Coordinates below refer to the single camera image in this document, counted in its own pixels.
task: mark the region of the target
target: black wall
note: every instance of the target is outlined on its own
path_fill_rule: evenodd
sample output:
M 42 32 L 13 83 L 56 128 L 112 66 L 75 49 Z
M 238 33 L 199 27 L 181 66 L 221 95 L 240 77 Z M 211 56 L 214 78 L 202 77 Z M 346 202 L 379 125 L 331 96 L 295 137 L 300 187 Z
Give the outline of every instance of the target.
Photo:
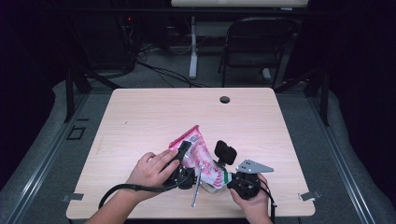
M 330 88 L 339 98 L 350 143 L 395 206 L 396 4 L 390 0 L 311 3 L 313 11 L 335 9 L 345 14 L 337 21 L 304 22 L 286 76 L 301 76 L 329 59 Z

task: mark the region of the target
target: silver metal plate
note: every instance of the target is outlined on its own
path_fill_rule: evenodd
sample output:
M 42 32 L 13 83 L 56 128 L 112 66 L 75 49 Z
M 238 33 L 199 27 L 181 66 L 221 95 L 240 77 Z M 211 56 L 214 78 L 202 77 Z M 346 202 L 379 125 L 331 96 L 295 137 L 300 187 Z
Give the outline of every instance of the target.
M 258 162 L 251 161 L 251 160 L 244 160 L 235 169 L 236 169 L 236 171 L 245 173 L 245 174 L 269 173 L 269 172 L 274 171 L 274 169 L 269 166 L 262 165 Z

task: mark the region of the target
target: black chair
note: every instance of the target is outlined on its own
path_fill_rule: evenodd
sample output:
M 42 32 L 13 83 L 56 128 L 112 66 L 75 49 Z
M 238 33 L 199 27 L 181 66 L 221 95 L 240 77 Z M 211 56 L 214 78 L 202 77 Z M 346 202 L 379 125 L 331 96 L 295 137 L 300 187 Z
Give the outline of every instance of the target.
M 275 68 L 276 84 L 285 45 L 297 33 L 298 23 L 285 18 L 250 17 L 233 23 L 227 33 L 218 72 L 222 67 L 222 87 L 226 69 Z

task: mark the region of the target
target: wire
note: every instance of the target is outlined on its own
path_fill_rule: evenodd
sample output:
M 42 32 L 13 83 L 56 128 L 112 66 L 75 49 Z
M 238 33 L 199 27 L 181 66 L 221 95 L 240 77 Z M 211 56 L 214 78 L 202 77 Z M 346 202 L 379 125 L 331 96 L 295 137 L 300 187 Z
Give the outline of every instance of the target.
M 139 190 L 144 190 L 144 191 L 150 191 L 150 192 L 166 192 L 170 189 L 175 189 L 182 183 L 186 182 L 189 179 L 188 176 L 186 176 L 184 179 L 182 179 L 180 182 L 176 183 L 175 185 L 167 186 L 167 187 L 160 187 L 160 188 L 155 188 L 155 187 L 146 187 L 146 186 L 141 186 L 141 185 L 134 185 L 134 184 L 119 184 L 111 188 L 102 198 L 102 200 L 99 202 L 98 209 L 100 209 L 106 202 L 107 198 L 113 194 L 115 191 L 119 189 L 134 189 L 135 191 Z
M 178 81 L 181 81 L 181 82 L 184 82 L 186 84 L 189 84 L 190 88 L 191 87 L 208 87 L 208 86 L 203 85 L 203 84 L 192 83 L 192 82 L 189 81 L 188 78 L 184 77 L 183 75 L 181 75 L 181 74 L 179 74 L 177 72 L 173 72 L 173 71 L 170 71 L 168 69 L 164 69 L 164 68 L 160 68 L 160 67 L 155 67 L 155 66 L 152 66 L 152 65 L 149 65 L 149 64 L 146 64 L 146 63 L 143 63 L 143 62 L 139 62 L 139 61 L 137 61 L 136 63 L 140 64 L 140 65 L 142 65 L 142 66 L 144 66 L 144 67 L 146 67 L 146 68 L 148 68 L 148 69 L 150 69 L 152 71 L 154 71 L 155 73 L 157 73 L 163 79 L 163 81 L 166 82 L 172 88 L 174 88 L 174 86 L 172 84 L 170 84 L 163 76 L 171 77 L 171 78 L 174 78 L 174 79 L 176 79 Z

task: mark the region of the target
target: pink packaging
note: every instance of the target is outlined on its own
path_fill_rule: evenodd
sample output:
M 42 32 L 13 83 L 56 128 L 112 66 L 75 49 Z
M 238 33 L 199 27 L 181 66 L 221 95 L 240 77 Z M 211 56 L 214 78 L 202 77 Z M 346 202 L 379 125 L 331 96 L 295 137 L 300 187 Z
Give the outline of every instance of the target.
M 198 128 L 198 125 L 192 127 L 178 139 L 169 144 L 169 149 L 178 150 L 183 141 L 190 142 L 191 147 L 186 152 L 181 164 L 187 168 L 194 168 L 196 174 L 198 174 L 199 167 L 201 166 L 201 180 L 216 189 L 221 189 L 224 185 L 228 184 L 228 182 L 224 180 L 231 181 L 231 174 L 223 171 L 215 164 L 213 159 L 210 157 L 204 138 Z

